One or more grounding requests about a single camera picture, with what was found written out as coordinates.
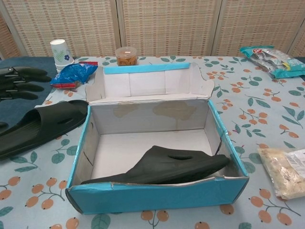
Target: water stain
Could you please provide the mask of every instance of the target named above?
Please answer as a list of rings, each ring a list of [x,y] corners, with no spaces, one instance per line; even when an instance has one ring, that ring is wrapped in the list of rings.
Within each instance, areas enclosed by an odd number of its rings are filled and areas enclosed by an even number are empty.
[[[166,101],[160,103],[152,110],[155,115],[163,115],[176,120],[176,129],[178,129],[178,120],[188,120],[196,111],[196,107],[188,106],[183,101]]]
[[[113,114],[118,117],[122,118],[128,113],[137,110],[139,107],[139,104],[135,104],[133,102],[127,101],[127,102],[121,102],[118,104],[118,107],[113,109]]]

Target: jar lid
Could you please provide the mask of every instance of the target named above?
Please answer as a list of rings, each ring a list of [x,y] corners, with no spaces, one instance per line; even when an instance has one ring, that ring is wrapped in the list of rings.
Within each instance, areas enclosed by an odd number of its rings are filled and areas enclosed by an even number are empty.
[[[130,58],[133,57],[137,54],[137,50],[134,47],[126,46],[126,47],[121,47],[115,51],[115,55],[119,58]]]

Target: woven panel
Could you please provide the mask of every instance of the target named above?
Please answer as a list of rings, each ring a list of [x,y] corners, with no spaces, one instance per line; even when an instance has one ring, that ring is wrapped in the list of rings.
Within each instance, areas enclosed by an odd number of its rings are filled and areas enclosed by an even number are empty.
[[[52,56],[65,39],[74,56],[115,55],[111,0],[3,0],[29,56]]]
[[[304,19],[304,0],[226,2],[212,55],[241,55],[239,48],[249,45],[274,45],[287,52]]]
[[[0,15],[0,52],[7,59],[10,57],[20,56],[19,49],[10,33],[4,19]]]
[[[123,0],[126,44],[140,55],[210,55],[217,6],[215,0]]]
[[[305,56],[305,24],[303,23],[303,31],[300,31],[299,40],[292,51],[292,56]]]

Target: box lid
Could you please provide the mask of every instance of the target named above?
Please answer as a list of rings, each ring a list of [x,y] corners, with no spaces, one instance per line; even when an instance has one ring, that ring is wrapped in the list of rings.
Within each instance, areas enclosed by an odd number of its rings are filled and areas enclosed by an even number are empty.
[[[211,97],[213,80],[204,80],[195,63],[99,67],[86,87],[90,103]]]

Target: black slipper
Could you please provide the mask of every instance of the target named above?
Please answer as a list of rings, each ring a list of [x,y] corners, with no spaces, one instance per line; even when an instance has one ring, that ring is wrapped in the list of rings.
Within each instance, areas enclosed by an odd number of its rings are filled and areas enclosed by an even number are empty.
[[[153,146],[128,172],[86,180],[81,184],[118,182],[132,184],[179,184],[196,181],[225,167],[224,155],[209,156],[203,151]]]
[[[0,122],[0,133],[8,128],[8,124],[5,122]]]
[[[0,160],[41,146],[81,125],[88,103],[72,100],[30,110],[12,128],[0,134]]]

